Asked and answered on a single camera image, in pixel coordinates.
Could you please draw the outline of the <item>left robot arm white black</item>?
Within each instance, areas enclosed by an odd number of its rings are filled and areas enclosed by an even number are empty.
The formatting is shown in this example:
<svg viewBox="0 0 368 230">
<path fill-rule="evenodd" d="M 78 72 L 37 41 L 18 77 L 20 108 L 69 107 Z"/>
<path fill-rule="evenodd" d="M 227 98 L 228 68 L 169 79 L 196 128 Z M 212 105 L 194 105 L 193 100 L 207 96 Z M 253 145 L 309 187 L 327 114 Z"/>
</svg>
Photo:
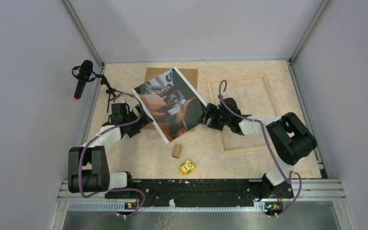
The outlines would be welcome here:
<svg viewBox="0 0 368 230">
<path fill-rule="evenodd" d="M 106 153 L 125 135 L 139 134 L 146 125 L 153 123 L 142 107 L 132 110 L 127 103 L 114 103 L 108 120 L 87 143 L 69 150 L 68 189 L 71 193 L 98 193 L 111 189 L 123 198 L 134 193 L 132 176 L 127 171 L 110 172 Z"/>
</svg>

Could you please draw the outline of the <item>light wooden picture frame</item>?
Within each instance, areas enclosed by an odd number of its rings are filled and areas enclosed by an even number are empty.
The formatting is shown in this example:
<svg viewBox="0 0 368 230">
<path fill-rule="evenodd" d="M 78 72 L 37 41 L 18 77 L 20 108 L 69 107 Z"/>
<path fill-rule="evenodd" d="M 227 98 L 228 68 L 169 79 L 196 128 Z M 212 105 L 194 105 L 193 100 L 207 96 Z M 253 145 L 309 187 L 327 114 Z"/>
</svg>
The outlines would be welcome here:
<svg viewBox="0 0 368 230">
<path fill-rule="evenodd" d="M 230 78 L 227 83 L 225 96 L 232 97 L 245 114 L 263 117 L 280 115 L 280 109 L 265 75 Z M 219 132 L 219 140 L 222 154 L 267 150 L 262 136 L 240 136 L 232 133 L 228 127 Z"/>
</svg>

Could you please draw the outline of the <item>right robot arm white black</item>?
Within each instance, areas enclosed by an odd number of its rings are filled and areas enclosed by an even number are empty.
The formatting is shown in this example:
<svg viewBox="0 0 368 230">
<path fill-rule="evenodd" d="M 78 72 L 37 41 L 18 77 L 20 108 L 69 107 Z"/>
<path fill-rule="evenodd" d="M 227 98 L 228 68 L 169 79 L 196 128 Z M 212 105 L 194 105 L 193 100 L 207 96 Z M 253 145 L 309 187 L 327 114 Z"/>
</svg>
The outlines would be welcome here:
<svg viewBox="0 0 368 230">
<path fill-rule="evenodd" d="M 251 190 L 257 199 L 275 197 L 290 184 L 293 175 L 302 183 L 294 166 L 314 151 L 318 144 L 313 134 L 293 112 L 278 117 L 243 115 L 233 98 L 220 97 L 219 105 L 202 106 L 198 123 L 222 131 L 225 126 L 236 135 L 263 138 L 273 166 L 263 174 L 261 183 Z"/>
</svg>

